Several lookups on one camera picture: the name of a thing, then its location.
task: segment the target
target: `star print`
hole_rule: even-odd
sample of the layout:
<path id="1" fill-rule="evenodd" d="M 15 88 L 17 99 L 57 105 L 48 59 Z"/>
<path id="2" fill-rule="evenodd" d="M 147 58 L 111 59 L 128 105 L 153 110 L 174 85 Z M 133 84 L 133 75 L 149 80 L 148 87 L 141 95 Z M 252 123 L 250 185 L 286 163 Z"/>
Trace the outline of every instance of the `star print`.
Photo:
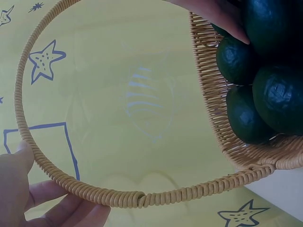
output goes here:
<path id="1" fill-rule="evenodd" d="M 259 224 L 253 217 L 269 208 L 253 208 L 253 201 L 245 203 L 237 211 L 220 211 L 218 214 L 226 220 L 225 227 L 253 227 Z"/>
<path id="2" fill-rule="evenodd" d="M 8 24 L 11 21 L 9 14 L 12 12 L 15 5 L 13 5 L 8 11 L 2 10 L 0 15 L 0 26 Z"/>
<path id="3" fill-rule="evenodd" d="M 41 2 L 41 3 L 39 3 L 39 2 L 36 3 L 36 4 L 30 9 L 29 13 L 30 13 L 31 11 L 36 11 L 37 9 L 41 9 L 42 6 L 44 6 L 43 2 Z"/>
<path id="4" fill-rule="evenodd" d="M 41 76 L 53 81 L 52 63 L 66 57 L 65 52 L 55 51 L 55 48 L 56 40 L 53 40 L 42 51 L 34 52 L 29 55 L 30 61 L 34 64 L 31 84 L 35 83 Z"/>

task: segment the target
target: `wicker basket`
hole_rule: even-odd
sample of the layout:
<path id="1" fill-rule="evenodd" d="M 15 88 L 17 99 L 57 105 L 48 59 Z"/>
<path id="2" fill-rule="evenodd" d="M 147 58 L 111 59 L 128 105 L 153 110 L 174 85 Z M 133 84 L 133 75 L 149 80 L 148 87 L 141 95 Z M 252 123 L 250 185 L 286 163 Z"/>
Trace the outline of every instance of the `wicker basket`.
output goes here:
<path id="1" fill-rule="evenodd" d="M 267 177 L 275 169 L 293 169 L 303 166 L 303 155 L 299 149 L 303 146 L 303 139 L 300 137 L 281 135 L 271 140 L 269 145 L 254 146 L 244 144 L 233 134 L 227 119 L 225 104 L 225 96 L 231 84 L 222 77 L 215 60 L 216 48 L 221 37 L 213 30 L 208 21 L 189 13 L 196 67 L 209 120 L 223 154 L 242 172 L 170 192 L 145 194 L 94 187 L 77 181 L 74 177 L 58 169 L 45 157 L 29 131 L 22 105 L 22 80 L 30 51 L 39 35 L 57 15 L 79 1 L 61 0 L 41 20 L 22 52 L 15 85 L 15 113 L 21 137 L 31 145 L 39 166 L 61 187 L 80 198 L 97 204 L 120 208 L 146 208 L 219 194 Z"/>

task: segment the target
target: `fingernail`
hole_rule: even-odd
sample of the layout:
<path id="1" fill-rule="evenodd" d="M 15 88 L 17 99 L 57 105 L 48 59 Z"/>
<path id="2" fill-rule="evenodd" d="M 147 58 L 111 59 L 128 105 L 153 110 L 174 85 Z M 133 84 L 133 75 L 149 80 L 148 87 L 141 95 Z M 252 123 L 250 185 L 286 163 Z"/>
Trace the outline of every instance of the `fingernail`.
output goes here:
<path id="1" fill-rule="evenodd" d="M 29 144 L 23 140 L 19 143 L 17 151 L 25 150 L 28 146 L 29 146 Z"/>
<path id="2" fill-rule="evenodd" d="M 29 173 L 34 163 L 34 153 L 30 145 L 25 141 L 21 141 L 15 155 L 20 160 L 20 164 L 24 165 L 27 173 Z"/>

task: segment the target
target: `dark green avocado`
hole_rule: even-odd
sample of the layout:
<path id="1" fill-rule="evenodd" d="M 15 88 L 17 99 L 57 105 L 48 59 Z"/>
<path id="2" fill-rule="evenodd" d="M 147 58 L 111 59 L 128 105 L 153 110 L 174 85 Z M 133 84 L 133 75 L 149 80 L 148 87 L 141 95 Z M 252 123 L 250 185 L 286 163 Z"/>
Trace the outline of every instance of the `dark green avocado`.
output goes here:
<path id="1" fill-rule="evenodd" d="M 220 72 L 229 82 L 252 84 L 259 64 L 251 45 L 232 36 L 225 37 L 218 46 L 216 59 Z"/>
<path id="2" fill-rule="evenodd" d="M 252 87 L 234 87 L 227 93 L 227 116 L 233 132 L 245 143 L 261 144 L 275 134 L 259 116 L 253 101 Z"/>
<path id="3" fill-rule="evenodd" d="M 295 31 L 293 0 L 244 0 L 241 13 L 246 34 L 259 55 L 275 58 L 287 51 Z"/>
<path id="4" fill-rule="evenodd" d="M 253 82 L 255 107 L 274 130 L 303 135 L 303 73 L 289 66 L 267 66 Z"/>

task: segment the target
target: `yellow table surface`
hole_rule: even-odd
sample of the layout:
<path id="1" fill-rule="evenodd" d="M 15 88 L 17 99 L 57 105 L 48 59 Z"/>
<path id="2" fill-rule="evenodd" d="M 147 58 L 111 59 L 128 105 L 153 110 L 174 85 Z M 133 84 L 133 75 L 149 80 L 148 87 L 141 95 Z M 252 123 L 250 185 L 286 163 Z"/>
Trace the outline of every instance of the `yellow table surface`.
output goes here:
<path id="1" fill-rule="evenodd" d="M 19 57 L 55 2 L 0 0 L 0 153 L 15 152 L 20 141 L 13 107 Z M 36 42 L 23 97 L 39 147 L 59 168 L 86 183 L 149 193 L 233 172 L 207 119 L 187 12 L 166 2 L 77 3 Z M 29 179 L 37 183 L 48 178 L 35 165 Z M 27 217 L 41 216 L 57 202 L 32 209 Z M 257 225 L 302 226 L 244 188 L 170 206 L 112 209 L 106 224 Z"/>

